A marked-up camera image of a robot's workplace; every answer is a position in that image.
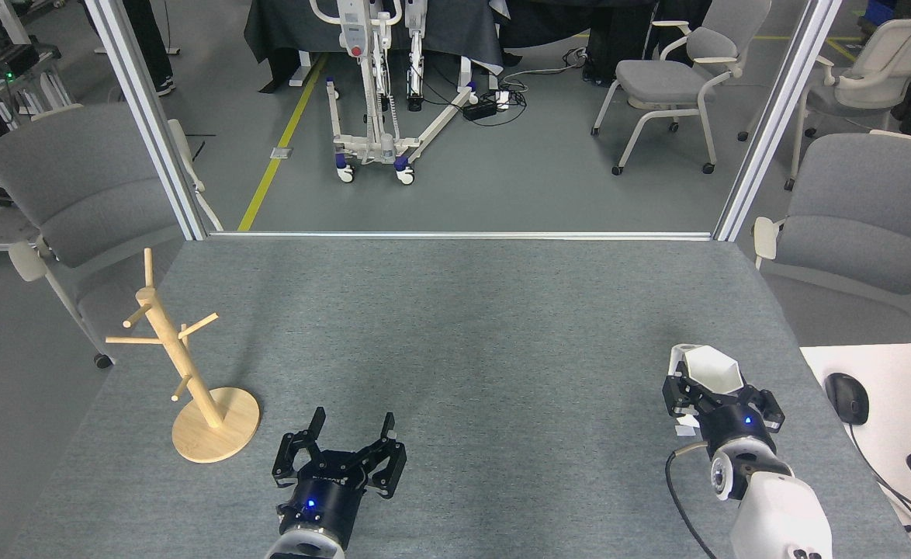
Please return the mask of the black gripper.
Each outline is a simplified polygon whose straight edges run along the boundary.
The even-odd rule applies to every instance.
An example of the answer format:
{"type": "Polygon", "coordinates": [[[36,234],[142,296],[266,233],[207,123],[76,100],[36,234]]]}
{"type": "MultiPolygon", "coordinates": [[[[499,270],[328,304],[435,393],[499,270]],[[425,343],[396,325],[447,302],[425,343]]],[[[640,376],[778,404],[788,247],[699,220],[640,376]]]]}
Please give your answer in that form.
{"type": "Polygon", "coordinates": [[[781,431],[785,414],[771,391],[743,386],[738,392],[738,402],[708,404],[701,400],[705,388],[690,377],[670,374],[663,382],[663,397],[671,417],[697,416],[710,459],[714,459],[721,446],[742,436],[758,439],[775,453],[769,432],[781,431]]]}
{"type": "Polygon", "coordinates": [[[317,407],[309,427],[285,434],[272,464],[272,480],[278,488],[288,488],[296,480],[292,498],[277,507],[279,534],[299,532],[317,537],[317,542],[296,541],[295,545],[304,548],[346,548],[365,486],[381,498],[391,499],[407,461],[406,446],[397,441],[391,411],[385,414],[377,441],[360,450],[355,464],[355,453],[321,452],[317,438],[326,418],[324,407],[317,407]],[[295,468],[301,450],[310,461],[295,468]]]}

